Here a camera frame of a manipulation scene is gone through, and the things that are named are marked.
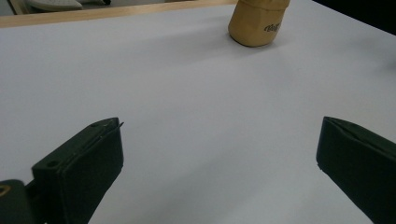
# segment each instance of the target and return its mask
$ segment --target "table edge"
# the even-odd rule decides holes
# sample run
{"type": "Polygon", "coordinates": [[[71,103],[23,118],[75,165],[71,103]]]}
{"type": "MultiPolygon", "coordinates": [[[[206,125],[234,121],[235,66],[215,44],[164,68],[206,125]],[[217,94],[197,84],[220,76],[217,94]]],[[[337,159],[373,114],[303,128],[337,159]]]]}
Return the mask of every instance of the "table edge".
{"type": "Polygon", "coordinates": [[[67,21],[88,21],[104,18],[131,16],[146,13],[180,10],[196,7],[215,7],[236,4],[238,0],[198,0],[160,3],[131,7],[111,7],[79,11],[52,12],[0,17],[0,28],[48,24],[67,21]]]}

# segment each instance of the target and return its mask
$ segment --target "screw hole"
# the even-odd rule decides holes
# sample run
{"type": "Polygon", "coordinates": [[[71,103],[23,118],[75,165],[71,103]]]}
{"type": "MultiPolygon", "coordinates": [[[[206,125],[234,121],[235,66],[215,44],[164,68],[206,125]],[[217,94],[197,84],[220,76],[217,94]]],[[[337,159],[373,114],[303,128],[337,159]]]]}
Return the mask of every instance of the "screw hole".
{"type": "Polygon", "coordinates": [[[47,167],[52,168],[55,167],[59,164],[58,161],[50,161],[49,163],[47,163],[47,167]]]}
{"type": "Polygon", "coordinates": [[[11,190],[11,187],[8,185],[0,185],[0,197],[6,195],[11,190]]]}

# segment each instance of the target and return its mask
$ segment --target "beige container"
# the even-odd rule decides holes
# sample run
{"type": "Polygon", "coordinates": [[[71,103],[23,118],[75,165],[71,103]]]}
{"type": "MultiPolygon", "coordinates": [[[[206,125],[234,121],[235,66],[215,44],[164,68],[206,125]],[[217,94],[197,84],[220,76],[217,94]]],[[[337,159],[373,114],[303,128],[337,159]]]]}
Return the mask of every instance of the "beige container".
{"type": "Polygon", "coordinates": [[[238,43],[258,47],[271,43],[290,0],[239,0],[228,26],[238,43]]]}

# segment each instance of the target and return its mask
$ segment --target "white tabletop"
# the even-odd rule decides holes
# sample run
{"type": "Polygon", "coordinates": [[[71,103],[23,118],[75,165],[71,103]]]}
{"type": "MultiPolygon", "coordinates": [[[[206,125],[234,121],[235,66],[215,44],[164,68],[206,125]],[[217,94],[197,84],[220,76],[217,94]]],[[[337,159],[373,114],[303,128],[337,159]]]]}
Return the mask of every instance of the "white tabletop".
{"type": "Polygon", "coordinates": [[[0,179],[119,117],[92,224],[371,223],[315,157],[324,116],[395,142],[395,36],[301,0],[245,48],[233,8],[0,29],[0,179]]]}

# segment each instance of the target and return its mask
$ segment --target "black plastic part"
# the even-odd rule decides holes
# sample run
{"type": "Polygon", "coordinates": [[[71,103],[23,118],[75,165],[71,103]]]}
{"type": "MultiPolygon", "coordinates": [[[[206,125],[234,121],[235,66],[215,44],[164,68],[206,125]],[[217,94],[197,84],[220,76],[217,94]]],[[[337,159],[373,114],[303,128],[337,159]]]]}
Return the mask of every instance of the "black plastic part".
{"type": "Polygon", "coordinates": [[[0,182],[0,223],[37,224],[25,187],[20,180],[0,182]]]}
{"type": "Polygon", "coordinates": [[[38,193],[37,186],[35,185],[35,181],[30,182],[26,187],[26,194],[29,200],[29,204],[32,207],[32,211],[35,214],[35,220],[37,223],[46,223],[46,218],[44,215],[46,214],[45,202],[41,198],[41,195],[38,193]]]}
{"type": "Polygon", "coordinates": [[[374,223],[396,223],[396,145],[354,123],[324,118],[318,166],[374,223]]]}
{"type": "Polygon", "coordinates": [[[91,124],[33,166],[48,224],[86,224],[123,165],[117,118],[91,124]]]}

